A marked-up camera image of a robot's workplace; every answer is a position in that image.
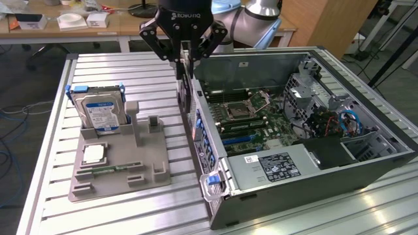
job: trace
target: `3d printed stand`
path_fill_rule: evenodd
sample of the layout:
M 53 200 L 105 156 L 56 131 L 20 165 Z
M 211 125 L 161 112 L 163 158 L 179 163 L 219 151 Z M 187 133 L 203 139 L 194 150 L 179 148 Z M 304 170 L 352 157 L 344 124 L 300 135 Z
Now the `3d printed stand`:
M 120 126 L 120 134 L 97 136 L 95 129 L 81 129 L 71 202 L 171 183 L 163 121 L 149 116 L 137 122 L 137 102 L 125 102 L 124 109 L 131 124 Z

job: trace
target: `floor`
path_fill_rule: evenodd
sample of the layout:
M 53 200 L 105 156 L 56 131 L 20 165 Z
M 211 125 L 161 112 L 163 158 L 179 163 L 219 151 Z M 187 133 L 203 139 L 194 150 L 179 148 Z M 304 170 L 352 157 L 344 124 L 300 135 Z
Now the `floor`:
M 376 19 L 370 19 L 364 23 L 360 32 L 363 35 L 371 31 Z M 376 36 L 379 39 L 382 33 L 384 33 L 393 25 L 386 23 L 380 33 Z M 366 73 L 372 76 L 383 63 L 391 56 L 395 49 L 399 47 L 402 41 L 407 37 L 409 33 L 402 31 L 394 41 L 391 42 L 386 51 L 378 54 L 378 58 L 371 61 L 368 67 L 366 68 Z M 73 53 L 109 53 L 119 52 L 119 46 L 116 43 L 107 42 L 100 43 L 101 48 L 95 49 L 91 43 L 76 43 L 67 44 L 65 46 Z M 148 50 L 147 45 L 140 42 L 132 43 L 132 51 Z M 49 51 L 37 61 L 37 70 L 25 70 L 25 65 L 21 58 L 25 58 L 40 48 L 40 45 L 32 45 L 31 51 L 23 51 L 20 45 L 15 45 L 9 52 L 1 55 L 0 48 L 0 107 L 11 105 L 28 105 L 37 103 L 40 101 L 48 101 L 55 98 L 56 88 L 60 80 L 61 68 L 64 65 L 65 56 L 59 50 Z M 418 42 L 415 41 L 410 48 L 403 53 L 398 61 L 403 61 L 409 55 L 411 55 L 418 49 Z M 344 56 L 347 61 L 354 61 L 350 56 Z M 364 66 L 367 61 L 344 63 L 346 66 L 358 73 L 360 68 L 358 66 Z M 418 62 L 411 65 L 411 70 L 398 69 L 397 72 L 390 76 L 387 81 L 379 86 L 379 89 L 393 106 L 401 111 L 401 113 L 410 119 L 410 121 L 418 125 L 418 112 L 417 103 L 418 100 Z M 32 112 L 41 112 L 51 108 L 51 104 L 41 105 L 33 108 Z M 12 115 L 11 118 L 24 118 L 23 114 Z M 48 114 L 31 115 L 28 118 L 28 130 L 24 134 L 8 144 L 13 155 L 20 163 L 20 169 L 23 173 L 24 188 L 20 196 L 16 200 L 8 204 L 8 206 L 0 208 L 0 234 L 15 234 L 21 210 L 24 206 L 24 201 L 27 198 L 31 177 L 36 165 L 37 153 L 41 147 L 43 135 L 48 123 Z M 9 129 L 19 122 L 5 120 L 0 118 L 0 133 L 4 135 Z M 5 171 L 7 165 L 0 165 L 0 175 Z M 16 191 L 19 190 L 19 177 L 16 169 L 12 169 L 7 176 L 0 179 L 0 205 L 4 201 L 11 198 Z

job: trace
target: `blue cable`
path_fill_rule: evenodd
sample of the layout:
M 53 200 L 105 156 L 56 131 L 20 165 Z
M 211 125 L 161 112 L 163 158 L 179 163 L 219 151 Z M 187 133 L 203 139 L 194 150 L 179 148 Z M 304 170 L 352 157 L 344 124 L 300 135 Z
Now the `blue cable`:
M 15 137 L 12 137 L 9 140 L 4 141 L 5 143 L 11 143 L 11 142 L 12 142 L 16 138 L 19 138 L 19 137 L 24 134 L 24 132 L 27 131 L 27 129 L 28 129 L 28 123 L 27 123 L 25 120 L 7 117 L 7 116 L 4 116 L 1 113 L 0 113 L 0 117 L 5 118 L 7 120 L 11 120 L 11 121 L 21 121 L 21 122 L 24 123 L 24 127 L 23 127 L 20 133 L 19 133 Z
M 0 151 L 0 153 L 7 154 L 11 157 L 11 161 L 13 161 L 15 167 L 16 167 L 16 171 L 17 171 L 17 175 L 19 175 L 19 181 L 20 181 L 20 186 L 17 189 L 17 192 L 15 193 L 15 195 L 3 203 L 0 204 L 0 208 L 7 206 L 21 194 L 21 189 L 24 187 L 24 179 L 21 176 L 21 171 L 20 171 L 20 166 L 19 166 L 19 162 L 17 159 L 15 158 L 13 154 L 9 154 L 8 152 Z
M 355 112 L 352 112 L 351 110 L 343 110 L 343 111 L 338 114 L 339 125 L 340 125 L 342 129 L 343 129 L 344 131 L 347 131 L 347 132 L 348 132 L 348 130 L 347 130 L 346 126 L 344 126 L 342 117 L 340 117 L 342 114 L 351 114 L 351 115 L 354 116 L 355 122 L 358 123 L 359 132 L 362 133 L 362 124 L 360 124 L 360 122 L 359 122 L 358 114 L 356 114 Z

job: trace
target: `aluminum extrusion table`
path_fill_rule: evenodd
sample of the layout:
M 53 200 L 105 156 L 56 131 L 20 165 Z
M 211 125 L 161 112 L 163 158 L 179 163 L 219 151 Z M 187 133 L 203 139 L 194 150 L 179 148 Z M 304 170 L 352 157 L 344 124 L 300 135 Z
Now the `aluminum extrusion table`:
M 330 53 L 316 51 L 364 96 L 371 97 L 370 88 Z M 64 96 L 64 86 L 105 86 L 117 82 L 127 86 L 127 100 L 139 101 L 137 118 L 159 115 L 164 120 L 172 184 L 71 203 L 67 194 L 81 123 Z M 336 83 L 327 86 L 338 92 Z M 398 113 L 394 108 L 380 104 L 379 97 L 370 99 L 418 141 L 417 129 L 410 129 L 405 118 L 390 116 Z M 17 234 L 415 235 L 417 205 L 418 161 L 413 161 L 362 190 L 211 231 L 179 115 L 175 72 L 168 63 L 152 52 L 69 55 Z

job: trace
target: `motherboard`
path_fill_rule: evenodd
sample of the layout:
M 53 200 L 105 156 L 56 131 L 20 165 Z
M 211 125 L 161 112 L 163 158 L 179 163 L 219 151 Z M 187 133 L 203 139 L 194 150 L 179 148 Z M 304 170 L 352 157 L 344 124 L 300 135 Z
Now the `motherboard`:
M 228 157 L 292 145 L 298 136 L 270 90 L 207 94 Z

